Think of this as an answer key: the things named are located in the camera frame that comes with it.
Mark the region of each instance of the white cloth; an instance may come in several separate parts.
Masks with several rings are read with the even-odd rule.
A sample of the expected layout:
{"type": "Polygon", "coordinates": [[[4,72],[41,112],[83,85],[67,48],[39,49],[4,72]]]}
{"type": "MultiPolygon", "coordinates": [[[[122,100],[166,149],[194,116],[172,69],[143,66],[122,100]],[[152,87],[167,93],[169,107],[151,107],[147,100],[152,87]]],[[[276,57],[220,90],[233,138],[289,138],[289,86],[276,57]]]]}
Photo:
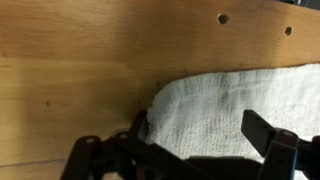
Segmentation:
{"type": "MultiPolygon", "coordinates": [[[[210,73],[174,81],[148,110],[148,143],[180,158],[263,158],[242,135],[245,109],[311,140],[320,134],[320,65],[210,73]]],[[[306,179],[296,171],[295,179],[306,179]]]]}

